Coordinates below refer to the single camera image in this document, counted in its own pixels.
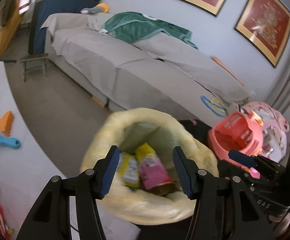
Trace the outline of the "right red framed picture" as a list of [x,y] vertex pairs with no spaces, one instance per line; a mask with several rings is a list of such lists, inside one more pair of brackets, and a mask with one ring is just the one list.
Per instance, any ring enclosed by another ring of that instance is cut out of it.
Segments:
[[248,0],[234,30],[276,68],[290,34],[290,11],[280,0]]

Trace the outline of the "black cloth with pink shapes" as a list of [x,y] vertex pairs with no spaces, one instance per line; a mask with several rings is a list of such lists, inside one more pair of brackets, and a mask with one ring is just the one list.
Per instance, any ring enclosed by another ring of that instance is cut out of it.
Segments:
[[214,177],[198,167],[199,198],[191,217],[180,222],[140,227],[139,239],[290,239],[275,229],[242,178]]

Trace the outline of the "orange toy rake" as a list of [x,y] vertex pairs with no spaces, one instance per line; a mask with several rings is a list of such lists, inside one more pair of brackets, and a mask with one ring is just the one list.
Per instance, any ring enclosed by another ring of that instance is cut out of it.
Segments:
[[12,130],[12,124],[14,122],[14,115],[12,111],[7,111],[1,118],[0,118],[0,132],[3,133],[5,136],[9,137]]

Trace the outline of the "grey orange plush toy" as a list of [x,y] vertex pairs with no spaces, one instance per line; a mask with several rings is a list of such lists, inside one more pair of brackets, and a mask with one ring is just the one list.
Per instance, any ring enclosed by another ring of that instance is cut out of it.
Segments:
[[99,3],[93,8],[84,8],[80,11],[81,14],[94,15],[98,13],[108,13],[110,6],[106,3]]

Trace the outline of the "yellow snack wrapper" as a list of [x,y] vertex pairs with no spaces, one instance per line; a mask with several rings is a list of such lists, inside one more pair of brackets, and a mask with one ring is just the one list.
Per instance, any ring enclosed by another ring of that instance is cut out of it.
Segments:
[[134,155],[120,152],[117,172],[125,186],[133,188],[140,186],[138,162]]

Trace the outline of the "wooden back scratcher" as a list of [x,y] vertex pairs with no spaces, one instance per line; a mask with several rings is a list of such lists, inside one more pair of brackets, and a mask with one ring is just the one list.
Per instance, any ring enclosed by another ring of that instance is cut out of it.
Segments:
[[213,60],[216,64],[221,66],[224,70],[226,70],[233,78],[235,78],[242,86],[245,86],[244,83],[229,69],[225,64],[223,64],[220,59],[215,56],[211,56],[211,60]]

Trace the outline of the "small wooden stool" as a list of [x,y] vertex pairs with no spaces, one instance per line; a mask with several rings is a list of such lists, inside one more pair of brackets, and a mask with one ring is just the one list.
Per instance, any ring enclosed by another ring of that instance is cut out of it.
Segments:
[[32,70],[42,70],[43,77],[47,77],[47,60],[48,53],[34,54],[24,56],[20,59],[20,63],[23,66],[23,82],[26,81],[27,72]]

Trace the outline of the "green blanket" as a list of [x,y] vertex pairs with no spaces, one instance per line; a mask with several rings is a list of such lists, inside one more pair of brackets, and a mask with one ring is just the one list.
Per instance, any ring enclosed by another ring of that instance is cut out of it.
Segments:
[[115,14],[102,25],[101,31],[130,44],[163,33],[197,49],[191,41],[190,30],[140,12],[127,11]]

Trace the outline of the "pink clothes pile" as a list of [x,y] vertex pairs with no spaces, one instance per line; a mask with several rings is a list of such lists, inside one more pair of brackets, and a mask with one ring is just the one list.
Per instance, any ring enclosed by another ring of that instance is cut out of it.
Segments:
[[289,124],[284,116],[277,110],[264,102],[248,102],[244,105],[234,104],[238,112],[255,112],[263,124],[261,126],[263,133],[262,155],[279,162],[287,150],[287,135]]

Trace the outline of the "pink snack wrapper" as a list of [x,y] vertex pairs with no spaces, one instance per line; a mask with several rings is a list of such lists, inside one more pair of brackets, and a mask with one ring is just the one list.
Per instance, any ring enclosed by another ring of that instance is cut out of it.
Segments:
[[157,156],[155,150],[146,142],[134,151],[140,180],[145,191],[164,196],[175,191],[175,184]]

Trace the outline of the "grey covered sofa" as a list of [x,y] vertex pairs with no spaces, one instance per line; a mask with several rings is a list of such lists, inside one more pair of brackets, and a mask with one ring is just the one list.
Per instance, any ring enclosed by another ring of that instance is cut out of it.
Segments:
[[213,125],[219,117],[202,97],[224,107],[252,101],[225,68],[163,33],[129,44],[101,33],[108,14],[57,13],[41,25],[50,61],[111,111],[150,108],[179,120]]

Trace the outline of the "pink toy carrier case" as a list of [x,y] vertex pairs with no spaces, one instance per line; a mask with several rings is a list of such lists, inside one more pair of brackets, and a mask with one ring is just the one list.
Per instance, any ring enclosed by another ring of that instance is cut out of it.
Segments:
[[234,112],[208,131],[208,146],[220,160],[229,158],[230,150],[248,156],[257,156],[262,151],[264,123],[254,112],[243,114]]

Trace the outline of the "yellow lined trash bin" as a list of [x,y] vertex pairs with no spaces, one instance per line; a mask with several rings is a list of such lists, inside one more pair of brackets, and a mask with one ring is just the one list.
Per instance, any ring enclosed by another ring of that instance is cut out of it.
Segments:
[[173,163],[180,146],[187,158],[214,176],[214,153],[175,118],[148,108],[112,113],[96,133],[80,169],[87,170],[119,148],[120,160],[111,188],[100,204],[118,218],[139,225],[176,223],[193,214],[195,202],[182,191]]

